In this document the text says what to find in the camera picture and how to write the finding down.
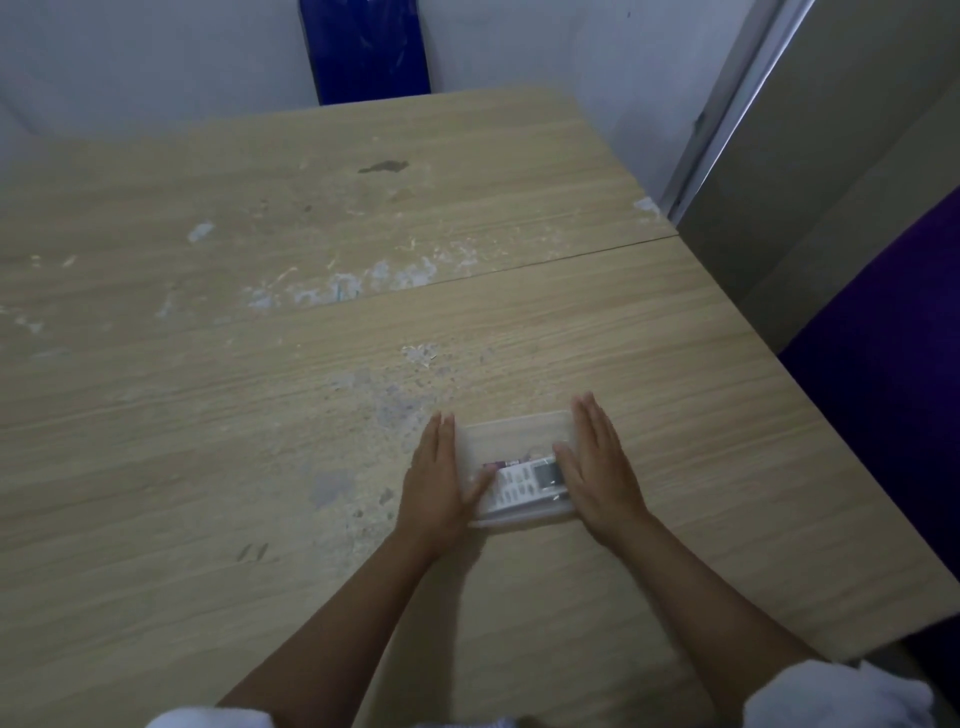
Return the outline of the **person's left hand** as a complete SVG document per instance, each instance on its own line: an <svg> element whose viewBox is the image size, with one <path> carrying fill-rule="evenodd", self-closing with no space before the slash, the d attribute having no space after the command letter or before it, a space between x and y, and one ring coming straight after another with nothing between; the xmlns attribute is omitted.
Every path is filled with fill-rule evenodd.
<svg viewBox="0 0 960 728"><path fill-rule="evenodd" d="M432 559L448 552L465 534L476 512L464 504L453 415L435 412L428 420L402 484L394 528Z"/></svg>

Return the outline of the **person's right hand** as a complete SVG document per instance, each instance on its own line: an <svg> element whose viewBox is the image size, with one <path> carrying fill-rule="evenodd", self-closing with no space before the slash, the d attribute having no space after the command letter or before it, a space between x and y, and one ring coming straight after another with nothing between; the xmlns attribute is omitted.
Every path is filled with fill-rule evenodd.
<svg viewBox="0 0 960 728"><path fill-rule="evenodd" d="M651 519L640 482L618 431L592 392L573 397L571 414L576 447L553 446L570 501L593 538L621 552Z"/></svg>

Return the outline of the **clear plastic box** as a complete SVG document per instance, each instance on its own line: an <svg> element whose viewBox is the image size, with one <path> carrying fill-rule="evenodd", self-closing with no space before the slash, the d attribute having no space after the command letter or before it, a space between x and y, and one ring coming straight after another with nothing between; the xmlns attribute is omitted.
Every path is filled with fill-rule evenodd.
<svg viewBox="0 0 960 728"><path fill-rule="evenodd" d="M577 449L569 410L457 425L455 455L462 491L486 468L497 475L476 506L473 528L525 528L574 512L554 446Z"/></svg>

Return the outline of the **person's right forearm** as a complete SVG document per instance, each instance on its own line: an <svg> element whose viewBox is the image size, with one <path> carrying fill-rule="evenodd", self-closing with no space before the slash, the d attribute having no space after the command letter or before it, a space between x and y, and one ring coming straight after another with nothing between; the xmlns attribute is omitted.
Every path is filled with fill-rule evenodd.
<svg viewBox="0 0 960 728"><path fill-rule="evenodd" d="M653 601L725 722L741 722L748 700L787 669L824 661L651 514L629 513L595 536Z"/></svg>

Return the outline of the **person's left forearm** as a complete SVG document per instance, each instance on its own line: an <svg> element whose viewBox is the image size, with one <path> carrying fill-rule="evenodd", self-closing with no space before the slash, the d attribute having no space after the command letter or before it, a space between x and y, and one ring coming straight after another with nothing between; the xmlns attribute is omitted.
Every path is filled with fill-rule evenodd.
<svg viewBox="0 0 960 728"><path fill-rule="evenodd" d="M352 728L381 672L367 718L400 728L450 715L455 599L466 534L398 524L291 637L216 704L258 711L274 728Z"/></svg>

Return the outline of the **white remote control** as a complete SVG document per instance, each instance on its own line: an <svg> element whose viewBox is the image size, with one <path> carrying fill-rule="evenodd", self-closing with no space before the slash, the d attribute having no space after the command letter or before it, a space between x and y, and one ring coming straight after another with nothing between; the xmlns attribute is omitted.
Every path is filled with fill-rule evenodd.
<svg viewBox="0 0 960 728"><path fill-rule="evenodd" d="M486 491L477 515L482 520L531 513L569 498L567 482L555 455L494 461L495 482Z"/></svg>

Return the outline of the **purple chair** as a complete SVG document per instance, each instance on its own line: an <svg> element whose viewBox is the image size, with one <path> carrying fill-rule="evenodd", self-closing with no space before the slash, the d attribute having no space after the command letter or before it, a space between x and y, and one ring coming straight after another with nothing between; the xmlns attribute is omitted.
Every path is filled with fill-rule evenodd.
<svg viewBox="0 0 960 728"><path fill-rule="evenodd" d="M778 358L960 581L960 185Z"/></svg>

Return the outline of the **white sleeve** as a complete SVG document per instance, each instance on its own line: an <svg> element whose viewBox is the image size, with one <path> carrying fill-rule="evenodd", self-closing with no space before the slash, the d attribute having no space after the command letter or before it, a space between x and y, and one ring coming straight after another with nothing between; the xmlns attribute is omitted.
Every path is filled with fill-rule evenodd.
<svg viewBox="0 0 960 728"><path fill-rule="evenodd" d="M868 661L803 661L777 674L743 709L742 728L937 728L922 681Z"/></svg>
<svg viewBox="0 0 960 728"><path fill-rule="evenodd" d="M276 728L262 710L222 707L179 707L152 719L145 728Z"/></svg>

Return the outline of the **grey partition panel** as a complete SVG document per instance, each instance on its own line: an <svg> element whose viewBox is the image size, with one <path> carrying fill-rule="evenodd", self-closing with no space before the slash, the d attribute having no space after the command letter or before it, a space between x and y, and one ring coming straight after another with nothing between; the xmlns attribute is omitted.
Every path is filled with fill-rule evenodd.
<svg viewBox="0 0 960 728"><path fill-rule="evenodd" d="M960 0L783 0L671 215L781 353L960 187Z"/></svg>

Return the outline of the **blue board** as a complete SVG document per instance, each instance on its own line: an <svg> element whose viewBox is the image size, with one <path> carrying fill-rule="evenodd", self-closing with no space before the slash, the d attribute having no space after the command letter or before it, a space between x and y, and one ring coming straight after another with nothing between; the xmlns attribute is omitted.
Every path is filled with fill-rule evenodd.
<svg viewBox="0 0 960 728"><path fill-rule="evenodd" d="M321 105L431 93L417 0L297 0Z"/></svg>

